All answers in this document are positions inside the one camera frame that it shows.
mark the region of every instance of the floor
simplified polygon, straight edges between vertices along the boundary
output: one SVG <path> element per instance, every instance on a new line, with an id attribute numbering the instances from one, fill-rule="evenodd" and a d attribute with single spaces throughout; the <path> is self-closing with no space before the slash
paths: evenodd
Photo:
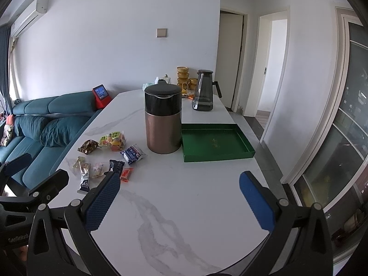
<path id="1" fill-rule="evenodd" d="M 263 129 L 266 128 L 268 119 L 270 118 L 271 112 L 268 111 L 257 111 L 257 114 L 255 116 L 255 119 L 259 122 L 259 124 L 263 127 Z"/>
<path id="2" fill-rule="evenodd" d="M 271 192 L 278 199 L 287 198 L 284 188 L 280 182 L 280 179 L 282 178 L 281 172 L 279 171 L 278 167 L 275 167 L 274 160 L 270 158 L 267 151 L 262 147 L 261 143 L 259 142 L 260 137 L 258 138 L 258 136 L 254 133 L 251 126 L 247 122 L 248 118 L 252 118 L 252 117 L 244 117 L 241 114 L 234 113 L 234 112 L 230 112 L 229 114 L 231 115 L 234 122 L 243 131 L 243 133 L 245 134 L 245 136 L 247 137 L 247 139 L 249 140 L 249 142 L 255 149 L 254 158 L 256 159 L 259 167 L 261 168 L 264 178 L 266 179 L 266 182 Z"/>
<path id="3" fill-rule="evenodd" d="M 258 140 L 261 140 L 264 128 L 259 124 L 258 120 L 255 117 L 245 116 L 244 119 L 247 121 L 248 125 L 251 127 L 253 133 L 256 135 Z"/>

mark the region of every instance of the doorway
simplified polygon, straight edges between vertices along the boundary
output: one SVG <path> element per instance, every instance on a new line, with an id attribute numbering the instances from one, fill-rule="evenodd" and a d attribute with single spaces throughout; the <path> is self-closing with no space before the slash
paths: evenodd
<path id="1" fill-rule="evenodd" d="M 215 81 L 221 89 L 221 102 L 236 112 L 245 44 L 244 15 L 220 11 Z"/>
<path id="2" fill-rule="evenodd" d="M 275 107 L 286 60 L 288 12 L 259 18 L 252 84 L 244 116 L 259 140 Z"/>

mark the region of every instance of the snack package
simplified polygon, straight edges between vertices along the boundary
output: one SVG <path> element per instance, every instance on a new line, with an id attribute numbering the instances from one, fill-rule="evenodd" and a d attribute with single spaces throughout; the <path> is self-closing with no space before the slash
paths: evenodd
<path id="1" fill-rule="evenodd" d="M 108 146 L 109 142 L 107 141 L 107 135 L 101 137 L 100 142 L 98 143 L 98 146 Z"/>
<path id="2" fill-rule="evenodd" d="M 146 154 L 138 147 L 137 144 L 128 147 L 126 150 L 120 153 L 123 155 L 124 159 L 126 159 L 128 165 L 131 165 L 146 156 Z"/>
<path id="3" fill-rule="evenodd" d="M 125 139 L 124 132 L 112 132 L 107 135 L 107 142 L 111 151 L 120 152 L 123 150 L 127 141 Z"/>
<path id="4" fill-rule="evenodd" d="M 123 162 L 123 161 L 110 160 L 110 169 L 109 169 L 109 171 L 113 171 L 113 172 L 118 173 L 119 175 L 121 175 L 121 173 L 123 171 L 124 164 L 125 164 L 125 162 Z"/>
<path id="5" fill-rule="evenodd" d="M 85 160 L 86 160 L 85 157 L 78 157 L 76 163 L 73 165 L 73 168 L 80 168 L 81 163 L 84 163 Z"/>
<path id="6" fill-rule="evenodd" d="M 92 178 L 104 175 L 104 163 L 97 163 L 93 165 L 93 173 L 91 175 Z"/>
<path id="7" fill-rule="evenodd" d="M 123 172 L 120 175 L 120 180 L 124 182 L 128 182 L 130 175 L 132 174 L 134 168 L 124 168 Z"/>
<path id="8" fill-rule="evenodd" d="M 78 148 L 79 152 L 85 153 L 86 155 L 90 154 L 98 147 L 98 142 L 94 140 L 87 140 L 82 144 L 81 147 Z"/>
<path id="9" fill-rule="evenodd" d="M 87 194 L 89 192 L 89 164 L 80 162 L 80 188 L 77 193 Z"/>

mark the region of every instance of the glass pitcher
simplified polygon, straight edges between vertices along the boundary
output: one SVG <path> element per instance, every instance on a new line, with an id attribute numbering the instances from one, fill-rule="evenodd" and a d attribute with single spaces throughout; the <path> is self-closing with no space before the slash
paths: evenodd
<path id="1" fill-rule="evenodd" d="M 213 71 L 200 69 L 197 74 L 198 82 L 192 107 L 197 111 L 211 111 L 213 109 L 213 85 L 216 86 L 218 97 L 222 98 L 219 83 L 217 81 L 212 82 Z"/>

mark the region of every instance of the glass cabinet door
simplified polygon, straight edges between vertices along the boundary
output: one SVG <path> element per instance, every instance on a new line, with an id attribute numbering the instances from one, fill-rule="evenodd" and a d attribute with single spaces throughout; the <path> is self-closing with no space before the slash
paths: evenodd
<path id="1" fill-rule="evenodd" d="M 351 251 L 368 229 L 368 34 L 349 23 L 349 38 L 348 71 L 337 114 L 294 184 L 305 206 L 329 205 L 325 215 L 335 258 Z"/>
<path id="2" fill-rule="evenodd" d="M 368 35 L 349 23 L 350 56 L 334 123 L 294 187 L 302 202 L 327 206 L 351 181 L 368 155 Z"/>

